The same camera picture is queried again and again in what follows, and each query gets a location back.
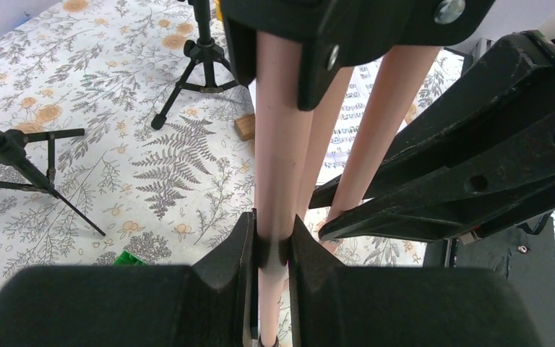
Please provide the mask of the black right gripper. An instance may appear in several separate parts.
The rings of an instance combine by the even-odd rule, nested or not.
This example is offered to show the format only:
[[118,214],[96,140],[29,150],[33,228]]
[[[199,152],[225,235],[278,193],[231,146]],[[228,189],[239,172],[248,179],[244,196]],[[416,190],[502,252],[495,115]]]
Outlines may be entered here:
[[394,138],[323,241],[482,239],[555,210],[555,38],[506,35]]

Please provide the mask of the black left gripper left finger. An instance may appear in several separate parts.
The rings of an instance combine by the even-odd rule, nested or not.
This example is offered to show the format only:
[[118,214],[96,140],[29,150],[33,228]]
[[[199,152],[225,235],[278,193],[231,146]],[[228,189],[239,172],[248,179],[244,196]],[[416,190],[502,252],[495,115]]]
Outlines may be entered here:
[[250,346],[255,222],[193,265],[28,267],[0,290],[0,346]]

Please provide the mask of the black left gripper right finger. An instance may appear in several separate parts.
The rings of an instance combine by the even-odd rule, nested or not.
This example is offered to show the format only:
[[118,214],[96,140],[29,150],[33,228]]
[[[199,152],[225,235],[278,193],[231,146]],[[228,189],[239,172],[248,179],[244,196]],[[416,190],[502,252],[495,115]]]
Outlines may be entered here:
[[289,259],[295,346],[540,346],[527,310],[482,269],[349,267],[297,220]]

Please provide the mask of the pink music stand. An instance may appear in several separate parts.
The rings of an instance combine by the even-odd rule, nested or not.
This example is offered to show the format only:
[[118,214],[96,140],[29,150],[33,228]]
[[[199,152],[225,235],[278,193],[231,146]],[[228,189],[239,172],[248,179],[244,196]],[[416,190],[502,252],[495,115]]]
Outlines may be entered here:
[[277,346],[285,253],[304,217],[356,66],[381,59],[330,207],[363,198],[443,46],[469,38],[491,1],[222,1],[234,76],[256,85],[254,206],[259,344]]

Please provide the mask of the sheet music page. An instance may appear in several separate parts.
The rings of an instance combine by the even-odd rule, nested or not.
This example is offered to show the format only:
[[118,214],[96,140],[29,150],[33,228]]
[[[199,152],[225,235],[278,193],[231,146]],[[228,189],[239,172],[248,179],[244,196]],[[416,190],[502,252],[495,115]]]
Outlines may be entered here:
[[[443,49],[434,60],[419,91],[410,105],[399,129],[404,129],[420,116],[441,94],[460,78],[469,57]],[[374,86],[382,59],[360,65],[353,71],[345,94],[327,154],[320,171],[319,182],[326,182],[343,172],[353,141],[358,133],[363,113]]]

